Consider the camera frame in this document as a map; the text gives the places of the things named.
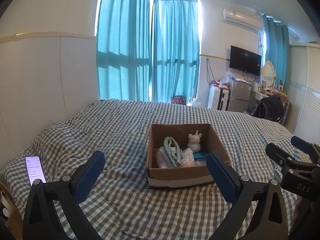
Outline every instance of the television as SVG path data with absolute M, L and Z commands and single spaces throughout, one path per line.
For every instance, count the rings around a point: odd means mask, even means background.
M 229 67 L 260 76 L 261 56 L 251 51 L 231 46 Z

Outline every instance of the gray mini fridge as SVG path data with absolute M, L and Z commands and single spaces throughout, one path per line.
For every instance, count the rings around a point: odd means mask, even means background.
M 244 109 L 248 107 L 251 88 L 251 84 L 232 80 L 229 89 L 228 111 L 243 113 Z

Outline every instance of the white figurine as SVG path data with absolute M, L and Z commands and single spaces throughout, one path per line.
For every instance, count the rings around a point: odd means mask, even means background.
M 187 144 L 187 147 L 191 149 L 193 152 L 198 152 L 200 151 L 200 138 L 202 137 L 202 133 L 198 134 L 198 130 L 196 130 L 196 134 L 192 135 L 191 133 L 189 134 L 189 143 Z

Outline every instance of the blue gripper pad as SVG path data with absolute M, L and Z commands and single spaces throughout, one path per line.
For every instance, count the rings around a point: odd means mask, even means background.
M 77 204 L 84 202 L 87 199 L 91 189 L 104 168 L 105 162 L 104 153 L 95 151 L 90 159 L 82 165 L 82 167 L 80 166 L 81 171 L 83 171 L 82 169 L 85 170 L 74 186 L 73 198 Z
M 224 200 L 234 205 L 241 191 L 238 173 L 231 166 L 226 165 L 215 152 L 207 155 L 206 162 L 207 168 L 221 191 Z
M 306 154 L 310 154 L 313 151 L 312 145 L 297 136 L 291 138 L 291 145 L 303 151 Z

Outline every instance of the white louvered wardrobe door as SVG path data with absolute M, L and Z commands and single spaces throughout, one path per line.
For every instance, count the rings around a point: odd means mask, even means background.
M 308 55 L 307 47 L 290 47 L 291 73 L 288 88 L 288 101 L 292 103 L 286 128 L 294 133 L 306 94 L 308 75 Z
M 320 143 L 320 48 L 308 47 L 308 91 L 295 135 Z

